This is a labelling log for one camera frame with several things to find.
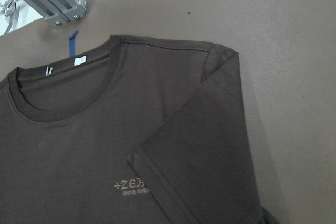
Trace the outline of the brown t-shirt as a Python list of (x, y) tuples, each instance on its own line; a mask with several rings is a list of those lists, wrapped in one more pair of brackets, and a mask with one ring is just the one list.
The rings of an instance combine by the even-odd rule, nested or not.
[(1, 223), (276, 223), (239, 54), (112, 35), (1, 81)]

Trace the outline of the long reacher grabber stick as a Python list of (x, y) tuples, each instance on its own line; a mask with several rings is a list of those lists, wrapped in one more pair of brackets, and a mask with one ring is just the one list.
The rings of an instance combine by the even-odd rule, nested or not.
[(6, 0), (1, 6), (1, 12), (4, 13), (5, 17), (9, 17), (9, 23), (4, 32), (4, 35), (10, 32), (13, 27), (15, 15), (16, 13), (19, 13), (19, 11), (16, 11), (16, 5), (18, 1), (19, 0)]

